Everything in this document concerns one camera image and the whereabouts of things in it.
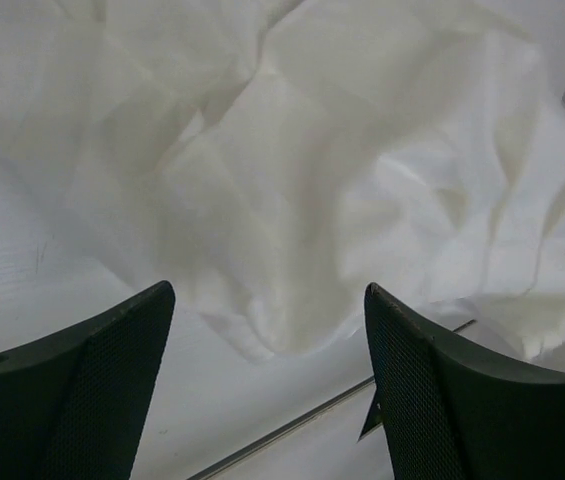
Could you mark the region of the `white skirt cloth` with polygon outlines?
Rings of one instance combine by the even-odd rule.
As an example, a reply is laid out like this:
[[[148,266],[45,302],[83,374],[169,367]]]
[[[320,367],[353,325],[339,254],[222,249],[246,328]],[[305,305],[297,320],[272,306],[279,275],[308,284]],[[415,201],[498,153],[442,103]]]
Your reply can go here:
[[[565,342],[565,109],[475,1],[0,1],[0,156],[251,358],[353,334],[373,282]]]

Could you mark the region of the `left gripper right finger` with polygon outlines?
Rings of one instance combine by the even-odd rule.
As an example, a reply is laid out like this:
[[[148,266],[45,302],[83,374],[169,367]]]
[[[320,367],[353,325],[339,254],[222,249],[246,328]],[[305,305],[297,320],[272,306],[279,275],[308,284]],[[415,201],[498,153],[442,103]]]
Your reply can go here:
[[[376,399],[397,479],[565,479],[565,372],[364,297]]]

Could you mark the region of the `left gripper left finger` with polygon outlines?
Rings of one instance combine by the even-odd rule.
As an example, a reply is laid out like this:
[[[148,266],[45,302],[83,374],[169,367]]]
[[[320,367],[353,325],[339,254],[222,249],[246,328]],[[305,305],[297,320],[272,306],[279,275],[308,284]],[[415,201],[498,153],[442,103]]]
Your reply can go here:
[[[0,479],[128,479],[176,297],[161,281],[0,352]]]

